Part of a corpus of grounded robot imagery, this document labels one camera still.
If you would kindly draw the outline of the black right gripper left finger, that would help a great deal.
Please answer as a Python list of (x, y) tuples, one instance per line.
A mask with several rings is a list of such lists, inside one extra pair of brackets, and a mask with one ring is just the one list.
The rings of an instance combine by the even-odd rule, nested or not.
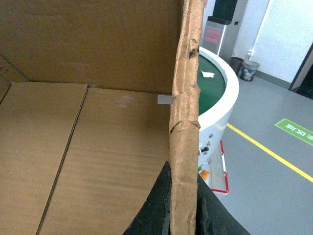
[(172, 177), (165, 162), (146, 201), (123, 234), (169, 235)]

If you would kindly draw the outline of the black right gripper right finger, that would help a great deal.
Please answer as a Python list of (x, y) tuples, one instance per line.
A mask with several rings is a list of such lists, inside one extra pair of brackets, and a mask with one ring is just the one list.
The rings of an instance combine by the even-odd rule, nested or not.
[(200, 175), (197, 178), (197, 235), (248, 235)]

